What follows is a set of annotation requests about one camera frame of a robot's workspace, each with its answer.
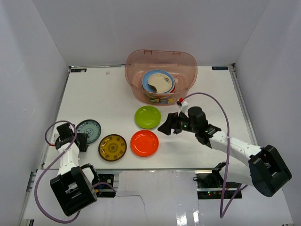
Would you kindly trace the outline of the small blue patterned plate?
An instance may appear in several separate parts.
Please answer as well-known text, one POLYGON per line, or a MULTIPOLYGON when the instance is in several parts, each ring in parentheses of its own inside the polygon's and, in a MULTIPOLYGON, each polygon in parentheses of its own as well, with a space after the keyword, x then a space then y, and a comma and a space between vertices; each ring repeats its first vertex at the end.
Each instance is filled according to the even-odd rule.
POLYGON ((87 119, 80 122, 76 126, 76 129, 79 133, 87 134, 88 145, 95 142, 100 137, 100 134, 102 132, 102 128, 99 122, 93 119, 87 119))

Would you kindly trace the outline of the orange plastic plate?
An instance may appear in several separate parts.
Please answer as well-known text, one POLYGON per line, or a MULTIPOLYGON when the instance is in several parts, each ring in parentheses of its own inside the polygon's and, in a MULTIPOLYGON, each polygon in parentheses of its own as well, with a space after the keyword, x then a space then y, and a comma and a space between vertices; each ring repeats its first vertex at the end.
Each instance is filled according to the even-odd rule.
POLYGON ((157 135, 150 130, 140 130, 133 134, 130 140, 132 152, 139 157, 152 156, 159 147, 157 135))

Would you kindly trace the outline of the pale yellow plastic plate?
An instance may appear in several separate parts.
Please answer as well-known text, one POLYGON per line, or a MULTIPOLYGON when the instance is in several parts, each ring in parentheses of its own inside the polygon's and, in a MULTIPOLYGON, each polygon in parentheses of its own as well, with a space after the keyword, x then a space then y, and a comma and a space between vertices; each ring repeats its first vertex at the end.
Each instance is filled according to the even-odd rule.
POLYGON ((156 93, 156 92, 148 92, 148 91, 145 91, 144 93, 150 98, 158 98, 158 99, 165 99, 171 96, 170 93, 156 93))

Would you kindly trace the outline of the red plate with teal flower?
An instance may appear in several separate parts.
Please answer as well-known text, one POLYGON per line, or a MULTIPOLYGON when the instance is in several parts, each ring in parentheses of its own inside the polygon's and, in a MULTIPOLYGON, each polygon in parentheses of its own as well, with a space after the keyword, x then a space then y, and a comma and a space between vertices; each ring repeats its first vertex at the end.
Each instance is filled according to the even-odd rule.
POLYGON ((174 86, 173 86, 173 89, 172 89, 169 93, 174 93, 174 92, 175 92, 175 89, 176 89, 176 82, 177 82, 177 80, 174 79, 174 86))

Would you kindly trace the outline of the cream plate with black flowers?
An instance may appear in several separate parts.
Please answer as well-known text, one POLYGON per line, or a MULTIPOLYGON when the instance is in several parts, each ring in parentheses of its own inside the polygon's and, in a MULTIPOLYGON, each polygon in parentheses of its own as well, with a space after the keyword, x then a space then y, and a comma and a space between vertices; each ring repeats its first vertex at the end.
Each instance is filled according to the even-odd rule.
POLYGON ((168 93, 174 88, 174 80, 169 74, 154 73, 149 76, 147 85, 156 93, 168 93))

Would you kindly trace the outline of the light blue plastic plate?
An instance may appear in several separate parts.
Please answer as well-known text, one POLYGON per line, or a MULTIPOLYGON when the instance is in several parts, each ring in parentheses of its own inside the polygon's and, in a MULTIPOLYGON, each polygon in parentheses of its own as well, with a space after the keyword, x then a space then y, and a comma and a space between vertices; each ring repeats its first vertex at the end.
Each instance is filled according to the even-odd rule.
POLYGON ((144 90, 148 91, 148 92, 154 92, 154 91, 152 91, 152 90, 148 87, 148 85, 147 85, 147 80, 148 80, 149 76, 152 75, 152 74, 154 74, 154 73, 164 73, 164 74, 169 74, 168 72, 163 71, 163 70, 151 70, 151 71, 148 71, 148 72, 143 76, 143 78, 142 78, 142 88, 143 88, 144 90))

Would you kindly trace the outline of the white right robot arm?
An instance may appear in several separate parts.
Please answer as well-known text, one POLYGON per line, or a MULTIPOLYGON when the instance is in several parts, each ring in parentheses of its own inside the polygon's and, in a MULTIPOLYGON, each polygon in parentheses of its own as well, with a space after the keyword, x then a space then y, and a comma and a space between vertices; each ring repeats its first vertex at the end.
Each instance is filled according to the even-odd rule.
POLYGON ((219 163, 209 176, 216 187, 225 187, 229 182, 245 184, 255 187, 266 197, 272 197, 292 179, 289 168, 274 146, 261 147, 230 138, 219 127, 208 123, 200 107, 189 108, 187 114, 169 113, 158 131, 168 136, 182 131, 191 132, 199 143, 228 153, 245 165, 237 169, 226 162, 219 163))

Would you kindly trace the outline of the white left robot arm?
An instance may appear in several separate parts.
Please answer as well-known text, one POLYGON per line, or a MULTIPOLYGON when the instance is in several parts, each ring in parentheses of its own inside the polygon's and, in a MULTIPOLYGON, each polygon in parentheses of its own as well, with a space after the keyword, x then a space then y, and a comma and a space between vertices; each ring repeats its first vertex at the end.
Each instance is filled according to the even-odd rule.
POLYGON ((64 214, 71 216, 97 201, 94 187, 99 184, 99 176, 90 163, 79 165, 79 153, 85 153, 88 148, 88 135, 75 134, 68 123, 56 129, 59 137, 55 148, 63 155, 58 174, 50 180, 50 186, 64 214))

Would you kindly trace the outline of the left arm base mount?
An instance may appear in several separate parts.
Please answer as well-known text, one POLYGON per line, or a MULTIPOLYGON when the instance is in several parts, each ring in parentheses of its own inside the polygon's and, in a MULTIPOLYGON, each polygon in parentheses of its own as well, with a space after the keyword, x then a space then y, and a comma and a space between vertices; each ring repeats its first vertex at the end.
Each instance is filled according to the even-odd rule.
POLYGON ((113 174, 99 174, 100 184, 95 187, 96 196, 98 198, 114 198, 116 192, 114 192, 111 187, 115 189, 115 176, 113 174))

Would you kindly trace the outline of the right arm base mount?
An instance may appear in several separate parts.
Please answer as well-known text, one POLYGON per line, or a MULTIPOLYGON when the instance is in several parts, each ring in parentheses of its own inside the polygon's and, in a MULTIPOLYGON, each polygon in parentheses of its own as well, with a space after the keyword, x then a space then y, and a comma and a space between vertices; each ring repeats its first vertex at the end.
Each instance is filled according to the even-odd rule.
MULTIPOLYGON (((196 174, 193 181, 197 183, 197 194, 199 200, 220 200, 222 197, 222 183, 209 173, 196 174)), ((224 199, 230 199, 236 189, 237 183, 227 182, 224 199)))

